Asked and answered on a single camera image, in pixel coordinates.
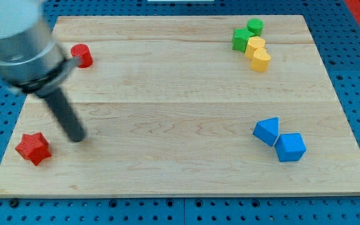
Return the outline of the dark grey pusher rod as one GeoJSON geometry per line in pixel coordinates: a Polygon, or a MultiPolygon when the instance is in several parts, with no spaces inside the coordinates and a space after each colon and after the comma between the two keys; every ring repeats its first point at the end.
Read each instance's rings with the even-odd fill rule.
{"type": "Polygon", "coordinates": [[[55,89],[44,96],[43,99],[69,140],[74,143],[84,140],[86,132],[83,125],[76,116],[62,89],[60,87],[55,89]]]}

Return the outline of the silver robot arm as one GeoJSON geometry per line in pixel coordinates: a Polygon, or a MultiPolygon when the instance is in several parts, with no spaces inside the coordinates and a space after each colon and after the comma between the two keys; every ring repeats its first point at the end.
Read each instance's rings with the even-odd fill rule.
{"type": "Polygon", "coordinates": [[[0,75],[15,91],[43,99],[75,143],[86,132],[60,85],[81,63],[66,56],[40,2],[0,0],[0,75]]]}

